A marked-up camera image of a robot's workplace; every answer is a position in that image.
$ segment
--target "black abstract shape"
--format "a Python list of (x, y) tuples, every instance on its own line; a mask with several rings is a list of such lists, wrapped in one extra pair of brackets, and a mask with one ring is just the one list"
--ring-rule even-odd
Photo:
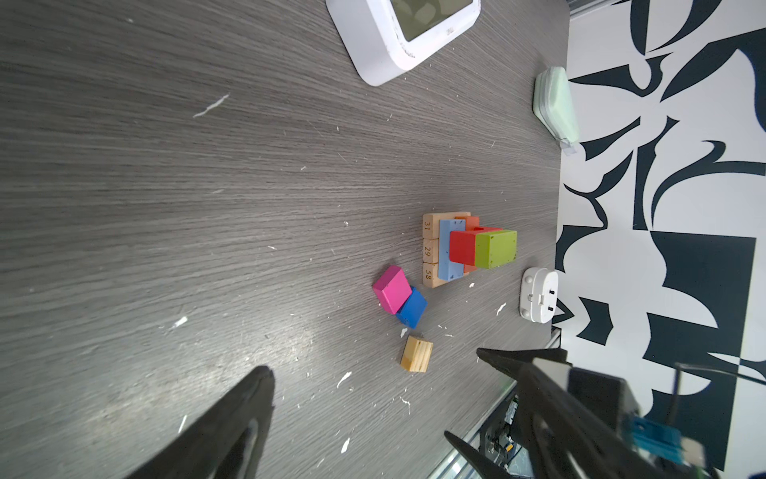
[(710, 18), (716, 8), (721, 4), (721, 0), (693, 0), (692, 9), (689, 11), (689, 16), (686, 17), (686, 21), (678, 33), (673, 35), (673, 38), (666, 41), (662, 46), (655, 48), (665, 48), (666, 46), (676, 43), (681, 38), (684, 38), (688, 34), (696, 30), (700, 25), (705, 23), (705, 20)]
[(723, 156), (726, 151), (726, 144), (722, 141), (710, 141), (708, 143), (713, 145), (713, 151), (705, 155), (702, 159), (697, 160), (686, 168), (681, 168), (679, 171), (668, 176), (665, 181), (660, 184), (657, 191), (654, 192), (652, 198), (652, 222), (654, 222), (654, 212), (657, 208), (657, 204), (660, 202), (660, 198), (664, 192), (666, 192), (671, 186), (676, 183), (682, 182), (685, 179), (694, 178), (696, 176), (711, 175), (713, 173), (744, 173), (746, 175), (760, 175), (766, 176), (766, 164), (756, 162), (720, 162), (717, 161)]
[(612, 169), (609, 173), (605, 174), (603, 178), (601, 178), (601, 184), (590, 193), (578, 192), (564, 185), (564, 187), (570, 192), (591, 202), (593, 209), (596, 211), (596, 216), (601, 220), (603, 226), (564, 225), (561, 228), (561, 237), (558, 239), (558, 241), (556, 241), (555, 268), (557, 270), (566, 272), (564, 269), (564, 255), (566, 254), (569, 247), (572, 246), (576, 241), (581, 240), (588, 235), (592, 235), (597, 231), (607, 229), (607, 226), (609, 225), (607, 213), (604, 211), (604, 208), (601, 207), (601, 204), (599, 204), (597, 198), (617, 186), (617, 183), (619, 183), (623, 176), (625, 176), (625, 172), (627, 171), (627, 167), (630, 165), (630, 158), (632, 156), (633, 152), (630, 152), (630, 155), (628, 155), (622, 161), (622, 163), (615, 166), (614, 169)]
[(652, 77), (646, 88), (639, 88), (636, 85), (636, 82), (633, 81), (633, 77), (630, 76), (630, 67), (628, 65), (621, 65), (619, 67), (610, 68), (609, 70), (597, 71), (596, 73), (583, 75), (582, 77), (572, 78), (569, 81), (583, 85), (601, 85), (602, 87), (622, 88), (639, 97), (645, 97), (654, 92), (660, 83), (662, 83), (663, 71), (662, 68), (660, 68), (660, 64), (668, 55), (670, 54), (664, 54), (646, 60), (647, 64), (649, 64), (649, 69), (652, 71)]
[(581, 297), (580, 301), (582, 301), (583, 306), (585, 306), (585, 310), (588, 312), (591, 321), (585, 329), (577, 335), (577, 337), (606, 346), (609, 333), (611, 333), (614, 328), (612, 325), (612, 316), (609, 314), (609, 304), (601, 303), (596, 300), (589, 300), (584, 297)]
[(761, 376), (766, 378), (766, 361), (747, 361), (746, 359), (740, 358), (739, 363), (742, 366), (755, 369)]
[(553, 316), (553, 320), (551, 321), (551, 324), (558, 324), (562, 323), (569, 318), (575, 317), (574, 313), (571, 312), (569, 308), (567, 308), (567, 305), (561, 302), (560, 299), (556, 298), (556, 307), (560, 309), (562, 312), (561, 314), (557, 314)]
[(636, 154), (636, 191), (633, 197), (633, 229), (644, 230), (647, 228), (647, 220), (643, 217), (643, 189), (647, 186), (647, 176), (652, 168), (652, 163), (657, 154), (654, 149), (657, 143), (665, 136), (673, 126), (678, 123), (669, 116), (665, 120), (665, 129), (655, 139), (638, 147)]
[(649, 0), (633, 0), (630, 4), (630, 36), (642, 55), (647, 54), (647, 28), (649, 27)]
[[(652, 240), (665, 259), (664, 287), (696, 298), (718, 327), (702, 326), (647, 313), (651, 341), (643, 358), (673, 367), (676, 362), (736, 371), (737, 366), (710, 356), (739, 356), (755, 255), (755, 238), (691, 235), (652, 231)], [(701, 392), (680, 400), (675, 426), (705, 445), (709, 465), (724, 467), (736, 379), (711, 372), (694, 372), (711, 380)], [(653, 392), (647, 418), (662, 421), (670, 394)]]
[(748, 57), (753, 67), (755, 73), (755, 116), (758, 118), (761, 128), (766, 131), (766, 92), (764, 92), (766, 85), (766, 28), (713, 41), (705, 45), (670, 81), (660, 101), (705, 80), (723, 66), (737, 50)]
[(636, 118), (630, 125), (624, 127), (622, 130), (612, 133), (611, 135), (604, 136), (603, 138), (592, 139), (580, 143), (585, 148), (585, 161), (588, 161), (595, 156), (602, 154), (607, 148), (612, 146), (612, 143), (619, 140), (625, 133), (631, 131), (636, 126), (641, 124), (641, 117)]

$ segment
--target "table surface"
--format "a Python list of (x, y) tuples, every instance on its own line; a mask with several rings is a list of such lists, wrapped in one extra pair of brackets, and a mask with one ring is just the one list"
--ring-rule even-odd
[[(549, 338), (518, 294), (554, 260), (560, 152), (531, 99), (567, 36), (563, 0), (485, 2), (370, 87), (318, 0), (3, 2), (3, 477), (122, 477), (258, 364), (259, 477), (426, 476), (505, 384), (475, 349)], [(518, 230), (519, 257), (424, 290), (410, 374), (371, 285), (398, 264), (420, 286), (421, 216), (454, 210)]]

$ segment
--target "white wall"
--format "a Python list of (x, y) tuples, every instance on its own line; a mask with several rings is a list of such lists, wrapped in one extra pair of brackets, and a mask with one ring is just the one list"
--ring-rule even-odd
[[(571, 22), (568, 76), (591, 157), (562, 157), (557, 267), (573, 316), (554, 321), (576, 366), (626, 378), (654, 419), (675, 361), (766, 372), (765, 28), (764, 0), (633, 0)], [(726, 477), (766, 471), (766, 386), (684, 375), (681, 393), (676, 426)]]

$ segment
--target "white connector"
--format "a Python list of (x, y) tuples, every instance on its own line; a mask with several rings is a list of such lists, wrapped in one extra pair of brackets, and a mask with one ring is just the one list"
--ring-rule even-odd
[(519, 313), (535, 323), (547, 323), (556, 312), (558, 273), (543, 267), (524, 271)]

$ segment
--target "white device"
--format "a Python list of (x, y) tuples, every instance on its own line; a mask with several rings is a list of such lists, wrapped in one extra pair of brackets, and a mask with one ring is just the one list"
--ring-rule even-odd
[(373, 87), (418, 66), (481, 11), (481, 0), (326, 1), (356, 71)]
[(558, 273), (543, 267), (524, 271), (519, 313), (535, 323), (547, 323), (556, 312)]

